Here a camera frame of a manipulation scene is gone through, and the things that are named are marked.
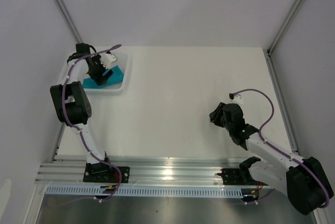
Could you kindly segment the teal t-shirt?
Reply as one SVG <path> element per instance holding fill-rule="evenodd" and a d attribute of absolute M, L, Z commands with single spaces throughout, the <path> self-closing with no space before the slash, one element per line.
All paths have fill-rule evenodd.
<path fill-rule="evenodd" d="M 83 81 L 83 88 L 85 89 L 100 89 L 100 88 L 105 88 L 105 87 L 109 87 L 115 84 L 120 84 L 123 82 L 124 79 L 124 73 L 121 70 L 121 68 L 116 65 L 114 67 L 111 68 L 111 70 L 113 71 L 112 76 L 107 80 L 107 82 L 103 85 L 97 85 L 96 82 L 89 78 L 86 78 Z"/>

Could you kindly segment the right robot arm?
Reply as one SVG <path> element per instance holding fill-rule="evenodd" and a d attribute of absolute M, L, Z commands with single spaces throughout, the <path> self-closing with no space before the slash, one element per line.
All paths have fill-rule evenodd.
<path fill-rule="evenodd" d="M 328 206 L 334 191 L 316 158 L 290 153 L 262 137 L 260 129 L 245 122 L 237 104 L 220 103 L 209 118 L 212 124 L 228 131 L 233 143 L 253 153 L 239 165 L 239 178 L 243 183 L 258 181 L 271 186 L 303 215 Z"/>

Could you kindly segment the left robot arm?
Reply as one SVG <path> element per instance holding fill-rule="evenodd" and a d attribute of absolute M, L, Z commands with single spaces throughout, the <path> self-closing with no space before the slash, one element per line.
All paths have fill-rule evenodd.
<path fill-rule="evenodd" d="M 110 49 L 96 51 L 89 44 L 76 44 L 76 52 L 67 59 L 61 82 L 50 87 L 57 118 L 77 135 L 85 150 L 85 175 L 97 177 L 102 182 L 113 178 L 114 168 L 106 151 L 97 143 L 90 130 L 92 108 L 83 82 L 88 75 L 97 85 L 106 84 L 113 75 L 111 67 L 116 61 L 111 52 L 119 47 L 117 44 Z"/>

